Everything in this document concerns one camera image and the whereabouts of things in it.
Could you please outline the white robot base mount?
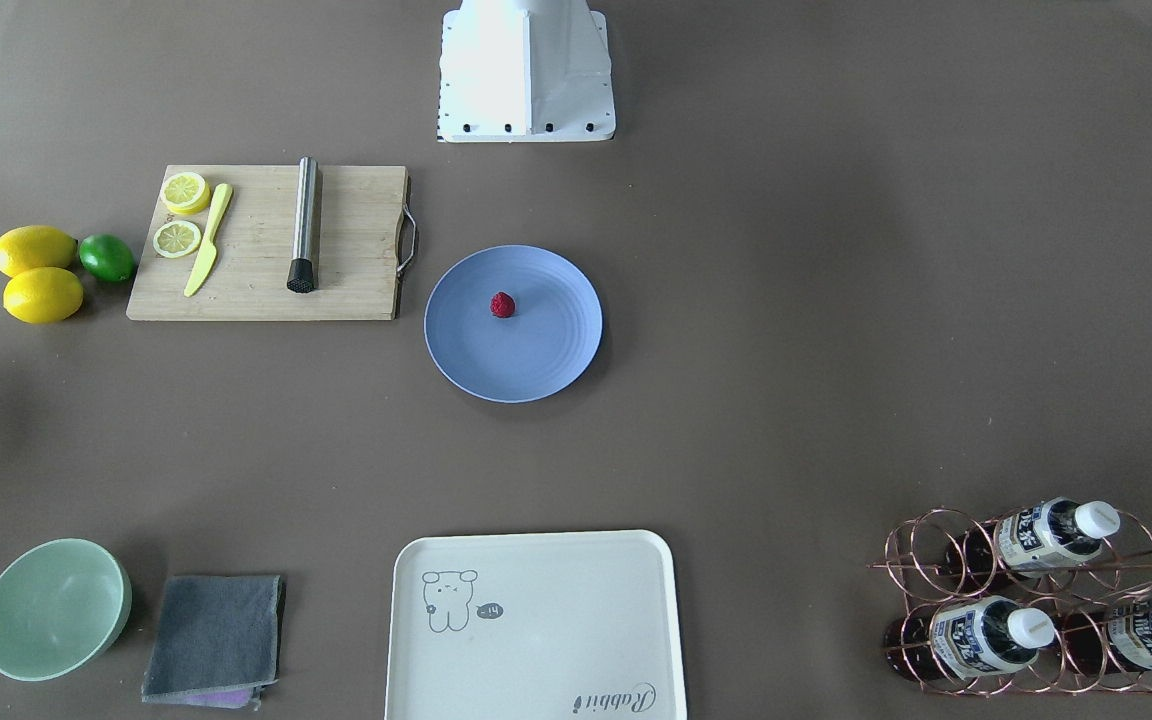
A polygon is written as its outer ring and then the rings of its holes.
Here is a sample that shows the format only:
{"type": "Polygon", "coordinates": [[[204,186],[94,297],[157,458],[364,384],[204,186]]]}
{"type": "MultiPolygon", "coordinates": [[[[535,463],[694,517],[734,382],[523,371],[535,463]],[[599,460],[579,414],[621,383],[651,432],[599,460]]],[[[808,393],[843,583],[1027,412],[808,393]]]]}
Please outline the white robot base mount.
{"type": "Polygon", "coordinates": [[[435,138],[611,141],[607,20],[585,1],[463,1],[444,14],[435,138]]]}

